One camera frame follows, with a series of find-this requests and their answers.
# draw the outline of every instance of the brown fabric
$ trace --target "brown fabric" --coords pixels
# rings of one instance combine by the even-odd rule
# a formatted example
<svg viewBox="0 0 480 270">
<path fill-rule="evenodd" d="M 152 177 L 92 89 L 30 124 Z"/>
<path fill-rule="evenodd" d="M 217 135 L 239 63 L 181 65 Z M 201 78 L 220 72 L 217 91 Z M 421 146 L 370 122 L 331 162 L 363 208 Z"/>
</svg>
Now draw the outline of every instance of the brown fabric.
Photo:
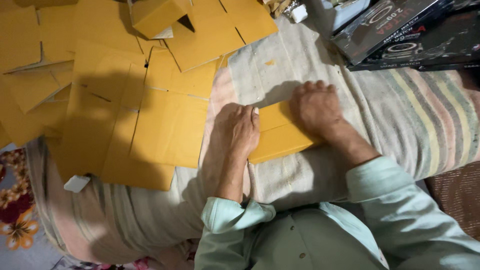
<svg viewBox="0 0 480 270">
<path fill-rule="evenodd" d="M 480 241 L 480 162 L 425 179 L 433 199 Z"/>
</svg>

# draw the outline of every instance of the striped blanket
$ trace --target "striped blanket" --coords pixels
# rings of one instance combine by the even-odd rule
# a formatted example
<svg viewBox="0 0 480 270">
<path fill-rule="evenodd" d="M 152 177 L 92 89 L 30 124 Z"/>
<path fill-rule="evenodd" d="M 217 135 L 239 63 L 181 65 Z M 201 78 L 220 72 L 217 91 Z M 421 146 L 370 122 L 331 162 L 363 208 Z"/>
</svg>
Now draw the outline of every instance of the striped blanket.
<svg viewBox="0 0 480 270">
<path fill-rule="evenodd" d="M 276 22 L 278 33 L 242 48 L 229 59 L 229 68 L 217 73 L 199 169 L 177 167 L 168 192 L 98 179 L 79 194 L 64 191 L 42 142 L 28 145 L 37 207 L 59 249 L 83 261 L 127 263 L 150 256 L 164 269 L 191 267 L 184 255 L 192 244 L 184 240 L 201 236 L 199 216 L 218 182 L 225 105 L 264 107 L 288 99 L 307 80 L 335 84 L 345 117 L 415 179 L 479 160 L 480 93 L 467 90 L 458 72 L 351 73 L 308 22 Z M 342 200 L 344 164 L 329 146 L 250 164 L 244 193 L 277 210 Z"/>
</svg>

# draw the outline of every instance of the person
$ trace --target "person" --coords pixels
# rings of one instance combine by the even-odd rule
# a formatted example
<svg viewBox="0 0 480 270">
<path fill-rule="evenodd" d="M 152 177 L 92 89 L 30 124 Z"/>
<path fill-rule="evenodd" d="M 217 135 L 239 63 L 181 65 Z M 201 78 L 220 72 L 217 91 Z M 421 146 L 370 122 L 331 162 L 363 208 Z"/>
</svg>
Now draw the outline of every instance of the person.
<svg viewBox="0 0 480 270">
<path fill-rule="evenodd" d="M 326 202 L 277 216 L 252 199 L 242 207 L 244 167 L 260 135 L 257 109 L 241 106 L 230 115 L 220 183 L 202 212 L 195 269 L 480 269 L 480 242 L 343 118 L 335 86 L 307 82 L 290 108 L 305 131 L 349 163 L 348 198 L 361 205 L 367 225 Z"/>
</svg>

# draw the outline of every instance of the shirt sleeve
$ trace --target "shirt sleeve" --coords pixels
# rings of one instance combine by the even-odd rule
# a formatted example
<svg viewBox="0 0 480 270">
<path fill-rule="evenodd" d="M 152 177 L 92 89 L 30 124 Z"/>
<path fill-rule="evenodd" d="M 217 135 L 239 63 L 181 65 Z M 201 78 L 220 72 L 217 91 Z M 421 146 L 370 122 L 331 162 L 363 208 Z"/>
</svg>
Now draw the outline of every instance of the shirt sleeve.
<svg viewBox="0 0 480 270">
<path fill-rule="evenodd" d="M 478 269 L 480 242 L 438 208 L 413 178 L 387 157 L 347 173 L 378 246 L 397 269 Z"/>
<path fill-rule="evenodd" d="M 232 200 L 210 197 L 202 212 L 204 231 L 195 255 L 195 269 L 245 269 L 244 231 L 275 217 L 275 208 L 250 200 L 247 208 Z"/>
</svg>

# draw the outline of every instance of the cardboard flap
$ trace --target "cardboard flap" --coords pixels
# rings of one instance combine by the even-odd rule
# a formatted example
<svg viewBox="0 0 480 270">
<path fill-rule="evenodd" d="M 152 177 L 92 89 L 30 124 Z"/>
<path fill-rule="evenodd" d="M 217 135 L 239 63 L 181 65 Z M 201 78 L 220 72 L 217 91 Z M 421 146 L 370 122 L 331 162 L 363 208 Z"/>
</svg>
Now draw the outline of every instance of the cardboard flap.
<svg viewBox="0 0 480 270">
<path fill-rule="evenodd" d="M 3 76 L 16 103 L 25 114 L 60 90 L 50 71 L 22 71 Z"/>
<path fill-rule="evenodd" d="M 175 22 L 174 37 L 165 40 L 182 72 L 245 45 L 218 0 L 194 3 L 189 17 L 195 33 Z"/>
<path fill-rule="evenodd" d="M 72 85 L 61 142 L 64 176 L 93 173 L 100 176 L 120 108 Z"/>
<path fill-rule="evenodd" d="M 73 60 L 73 19 L 75 5 L 48 7 L 39 10 L 40 36 L 44 57 L 50 62 Z"/>
<path fill-rule="evenodd" d="M 288 100 L 261 108 L 258 113 L 260 115 L 260 132 L 293 122 Z"/>
<path fill-rule="evenodd" d="M 0 78 L 0 122 L 17 146 L 41 136 L 47 126 L 61 129 L 64 115 L 62 105 L 50 102 L 44 102 L 24 114 L 9 88 L 3 83 L 3 77 Z"/>
<path fill-rule="evenodd" d="M 105 183 L 168 191 L 175 166 L 129 157 L 137 117 L 136 112 L 120 109 L 100 179 Z"/>
<path fill-rule="evenodd" d="M 112 0 L 79 0 L 74 29 L 77 39 L 109 48 L 142 53 L 131 24 L 128 4 Z"/>
<path fill-rule="evenodd" d="M 121 105 L 123 107 L 139 110 L 144 94 L 144 81 L 147 69 L 143 66 L 132 63 L 128 73 L 127 82 L 123 91 Z"/>
<path fill-rule="evenodd" d="M 73 83 L 110 101 L 120 101 L 130 65 L 144 65 L 144 56 L 79 40 L 73 68 Z"/>
<path fill-rule="evenodd" d="M 180 72 L 168 49 L 152 49 L 145 85 L 176 93 L 210 98 L 215 76 L 214 61 Z"/>
<path fill-rule="evenodd" d="M 208 101 L 145 89 L 133 137 L 137 160 L 197 168 Z"/>
<path fill-rule="evenodd" d="M 188 15 L 195 33 L 175 22 L 165 40 L 182 72 L 278 31 L 256 0 L 198 0 Z"/>
<path fill-rule="evenodd" d="M 187 0 L 142 0 L 131 6 L 133 27 L 152 39 L 187 14 Z"/>
<path fill-rule="evenodd" d="M 300 152 L 320 141 L 294 123 L 288 100 L 261 108 L 260 141 L 248 157 L 253 164 Z"/>
<path fill-rule="evenodd" d="M 220 0 L 245 44 L 278 31 L 270 14 L 255 0 Z"/>
<path fill-rule="evenodd" d="M 317 144 L 306 136 L 295 124 L 290 123 L 260 133 L 260 141 L 248 157 L 253 164 L 298 153 Z"/>
<path fill-rule="evenodd" d="M 10 140 L 10 137 L 8 137 L 7 132 L 5 131 L 5 129 L 3 128 L 3 126 L 0 123 L 0 149 L 9 145 L 11 142 L 12 142 L 12 140 Z"/>
<path fill-rule="evenodd" d="M 42 60 L 34 6 L 0 13 L 0 25 L 0 72 Z"/>
</svg>

